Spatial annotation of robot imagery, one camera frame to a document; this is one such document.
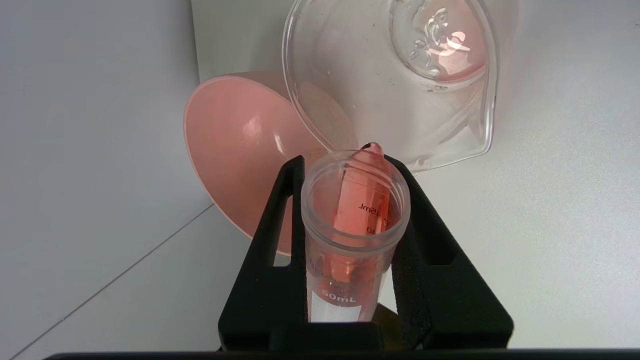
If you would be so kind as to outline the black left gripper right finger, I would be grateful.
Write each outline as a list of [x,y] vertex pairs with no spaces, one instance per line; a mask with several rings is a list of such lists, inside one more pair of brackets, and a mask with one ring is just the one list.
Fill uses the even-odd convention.
[[464,253],[414,175],[410,215],[391,262],[397,314],[382,317],[386,351],[505,349],[514,321]]

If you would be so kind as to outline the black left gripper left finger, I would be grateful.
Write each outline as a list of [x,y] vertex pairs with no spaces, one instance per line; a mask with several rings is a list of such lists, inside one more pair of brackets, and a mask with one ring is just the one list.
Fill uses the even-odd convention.
[[[306,233],[301,217],[305,160],[287,161],[272,191],[218,321],[224,351],[283,351],[307,323]],[[288,199],[292,200],[291,257],[275,266]]]

